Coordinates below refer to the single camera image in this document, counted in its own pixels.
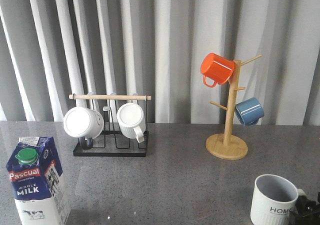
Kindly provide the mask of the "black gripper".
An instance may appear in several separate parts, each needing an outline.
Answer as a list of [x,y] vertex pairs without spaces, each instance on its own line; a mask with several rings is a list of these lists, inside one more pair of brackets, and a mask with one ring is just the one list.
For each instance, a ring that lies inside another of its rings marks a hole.
[[289,213],[290,225],[319,225],[320,224],[320,193],[317,201],[310,200],[304,191],[298,191],[295,209]]

